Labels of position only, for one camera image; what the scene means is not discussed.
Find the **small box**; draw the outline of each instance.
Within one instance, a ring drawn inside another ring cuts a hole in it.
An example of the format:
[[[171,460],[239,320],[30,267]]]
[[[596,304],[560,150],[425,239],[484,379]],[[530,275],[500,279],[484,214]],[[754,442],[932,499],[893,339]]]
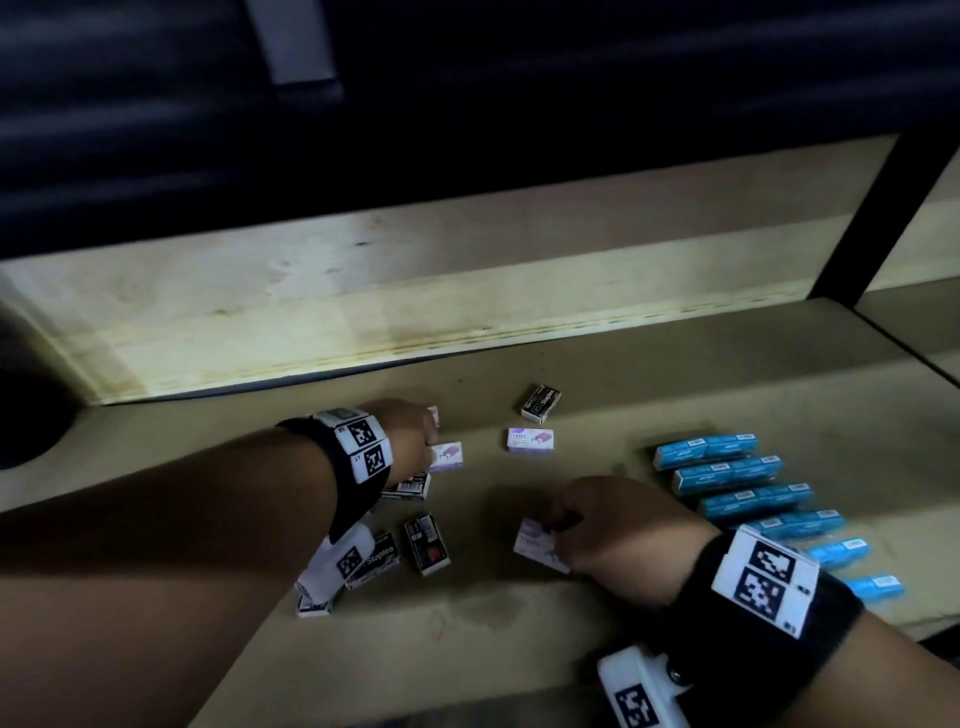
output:
[[[776,455],[747,457],[729,463],[694,465],[673,472],[671,486],[678,496],[724,488],[732,483],[772,480],[783,469]]]
[[[314,604],[307,595],[300,595],[297,602],[298,617],[329,617],[333,614],[333,599],[328,599],[323,604]]]
[[[394,534],[381,533],[376,537],[373,545],[373,554],[363,563],[363,566],[350,575],[347,588],[350,590],[362,587],[377,576],[400,565],[400,552],[396,548]]]
[[[810,511],[805,513],[784,513],[769,519],[760,519],[747,523],[763,536],[773,541],[783,539],[812,539],[825,533],[843,528],[847,522],[838,511]]]
[[[527,401],[520,407],[520,416],[527,420],[532,420],[538,425],[546,422],[550,410],[557,406],[560,401],[560,390],[548,387],[546,384],[538,384],[534,393],[527,398]]]
[[[387,500],[426,500],[430,490],[430,473],[417,473],[411,478],[389,485],[380,491]]]
[[[560,573],[570,573],[570,569],[554,550],[553,534],[544,531],[543,526],[532,519],[523,519],[523,523],[520,524],[520,530],[514,541],[514,553],[526,556],[550,569],[556,569]]]
[[[430,466],[431,473],[459,468],[464,464],[464,446],[460,443],[444,443],[430,448],[437,453],[436,461]]]
[[[847,539],[834,544],[822,544],[808,548],[804,553],[826,570],[843,569],[859,561],[871,551],[863,539]]]
[[[695,440],[684,440],[670,445],[661,445],[654,452],[654,468],[658,471],[678,468],[684,464],[693,464],[698,460],[721,459],[730,455],[741,455],[756,449],[756,435],[711,435]]]
[[[429,576],[434,571],[450,566],[450,555],[433,516],[429,513],[417,516],[405,523],[403,530],[410,542],[410,550],[413,552],[417,569],[423,576]]]
[[[906,590],[892,573],[881,576],[863,576],[859,579],[843,579],[844,584],[863,602],[870,603],[902,595]]]
[[[813,489],[807,483],[782,483],[726,493],[723,496],[705,497],[700,501],[697,512],[704,518],[717,519],[781,508],[811,497]]]
[[[507,430],[507,450],[531,454],[553,452],[553,430],[534,427],[511,427]]]

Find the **shelf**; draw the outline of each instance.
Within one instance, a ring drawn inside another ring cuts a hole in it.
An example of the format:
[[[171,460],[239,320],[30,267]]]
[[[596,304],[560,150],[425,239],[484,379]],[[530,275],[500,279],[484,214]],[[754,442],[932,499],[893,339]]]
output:
[[[528,386],[561,389],[557,452],[511,455],[504,430]],[[464,354],[390,370],[205,400],[91,411],[47,455],[0,479],[5,507],[207,447],[283,417],[381,395],[438,404],[467,464],[439,473],[429,510],[453,565],[408,566],[344,595],[328,619],[278,605],[194,721],[338,726],[558,687],[624,638],[616,605],[511,552],[570,477],[649,478],[644,449],[692,433],[750,430],[785,476],[852,522],[908,593],[879,612],[908,627],[960,614],[960,392],[829,301]],[[397,526],[410,504],[382,503]]]
[[[867,293],[856,309],[948,374],[960,377],[960,278]]]

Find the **forearm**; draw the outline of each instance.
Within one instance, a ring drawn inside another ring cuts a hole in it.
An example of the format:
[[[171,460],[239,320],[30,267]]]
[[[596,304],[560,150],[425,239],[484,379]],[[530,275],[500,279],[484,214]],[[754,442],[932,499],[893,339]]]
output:
[[[960,716],[957,670],[865,613],[783,717],[802,728],[939,728]]]
[[[0,516],[0,724],[184,725],[335,507],[272,429]]]

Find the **left hand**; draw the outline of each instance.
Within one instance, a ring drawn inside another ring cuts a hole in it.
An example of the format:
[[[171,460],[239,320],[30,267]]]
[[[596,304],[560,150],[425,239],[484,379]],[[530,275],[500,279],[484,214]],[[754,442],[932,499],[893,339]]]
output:
[[[430,445],[440,442],[430,410],[406,400],[373,400],[357,405],[376,417],[390,440],[394,465],[388,485],[423,473],[433,464]]]

